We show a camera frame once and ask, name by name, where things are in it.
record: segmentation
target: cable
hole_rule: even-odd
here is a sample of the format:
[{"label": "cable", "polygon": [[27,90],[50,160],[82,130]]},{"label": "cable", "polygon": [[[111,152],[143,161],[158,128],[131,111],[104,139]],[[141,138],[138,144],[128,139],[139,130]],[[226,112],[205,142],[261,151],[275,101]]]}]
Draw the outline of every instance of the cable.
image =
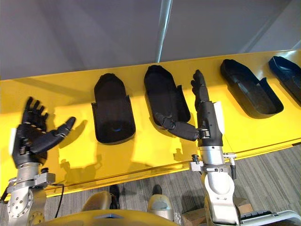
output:
[{"label": "cable", "polygon": [[58,204],[57,211],[56,211],[56,214],[55,214],[55,218],[57,218],[58,212],[59,212],[60,207],[61,207],[62,199],[63,199],[65,185],[64,184],[52,184],[52,185],[53,186],[60,186],[60,187],[62,187],[62,194],[61,194],[60,202]]}]

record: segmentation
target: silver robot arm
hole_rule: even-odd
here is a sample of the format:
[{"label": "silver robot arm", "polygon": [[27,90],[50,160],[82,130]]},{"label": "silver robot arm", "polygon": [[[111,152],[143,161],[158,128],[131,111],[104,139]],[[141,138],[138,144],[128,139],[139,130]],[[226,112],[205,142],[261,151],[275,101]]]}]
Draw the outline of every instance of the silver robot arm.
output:
[{"label": "silver robot arm", "polygon": [[47,132],[46,119],[42,115],[44,106],[37,100],[32,104],[30,97],[25,105],[21,124],[16,129],[12,157],[17,168],[17,177],[10,179],[0,202],[8,202],[8,225],[35,225],[44,222],[46,193],[44,188],[54,185],[55,174],[49,173],[42,166],[47,159],[47,152],[59,144],[72,129],[75,118],[71,117],[57,129]]},{"label": "silver robot arm", "polygon": [[[185,122],[173,121],[157,113],[156,119],[170,133],[187,139],[198,140],[202,161],[192,156],[190,168],[199,171],[205,189],[205,209],[207,225],[240,225],[239,213],[233,203],[234,182],[236,178],[235,154],[222,152],[222,133],[224,129],[222,108],[209,100],[204,76],[199,70],[193,75],[192,92],[196,96],[195,108],[198,116],[198,129]],[[230,159],[231,166],[225,164]]]}]

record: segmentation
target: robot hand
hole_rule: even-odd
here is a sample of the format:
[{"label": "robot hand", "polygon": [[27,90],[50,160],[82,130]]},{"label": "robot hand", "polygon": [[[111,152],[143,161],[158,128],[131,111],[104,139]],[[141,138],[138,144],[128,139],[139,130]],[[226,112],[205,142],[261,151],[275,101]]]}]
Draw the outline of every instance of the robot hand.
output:
[{"label": "robot hand", "polygon": [[47,159],[47,151],[69,134],[76,120],[75,117],[71,117],[57,129],[47,132],[48,113],[42,115],[45,107],[39,107],[39,100],[33,105],[32,103],[33,98],[29,97],[21,124],[16,130],[12,153],[16,167],[26,162],[38,162],[43,165]]}]

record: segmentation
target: screw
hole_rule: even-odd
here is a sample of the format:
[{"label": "screw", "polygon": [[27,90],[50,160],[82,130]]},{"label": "screw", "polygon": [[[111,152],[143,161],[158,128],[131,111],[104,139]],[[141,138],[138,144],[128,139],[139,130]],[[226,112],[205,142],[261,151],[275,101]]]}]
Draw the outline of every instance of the screw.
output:
[{"label": "screw", "polygon": [[192,155],[192,161],[198,161],[198,155],[197,154]]}]

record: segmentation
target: yellow shelf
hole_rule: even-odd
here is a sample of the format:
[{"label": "yellow shelf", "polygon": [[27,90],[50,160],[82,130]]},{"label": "yellow shelf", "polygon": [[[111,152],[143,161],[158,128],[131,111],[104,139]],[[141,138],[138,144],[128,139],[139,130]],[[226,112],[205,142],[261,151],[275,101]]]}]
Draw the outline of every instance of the yellow shelf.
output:
[{"label": "yellow shelf", "polygon": [[[226,129],[224,152],[235,152],[239,158],[246,158],[301,142],[301,107],[270,71],[268,61],[274,55],[301,65],[300,50],[205,57],[162,62],[160,65],[173,75],[176,85],[182,84],[191,112],[189,123],[193,125],[196,125],[197,118],[190,80],[196,69],[204,74],[210,99],[222,102]],[[284,111],[267,119],[247,116],[220,74],[220,65],[226,58],[246,65],[259,79],[267,77],[282,101]],[[48,129],[54,129],[70,116],[77,118],[72,133],[48,152],[45,164],[50,172],[56,174],[57,182],[66,184],[67,193],[188,169],[191,155],[199,154],[197,143],[158,130],[150,120],[143,83],[149,65],[1,81],[1,193],[8,180],[16,176],[13,160],[8,154],[10,129],[20,123],[28,96],[41,100],[48,108]],[[103,145],[95,138],[91,102],[95,101],[94,86],[105,73],[114,73],[124,82],[132,103],[136,134],[134,139],[120,145]],[[47,188],[48,195],[59,192],[52,187]]]}]

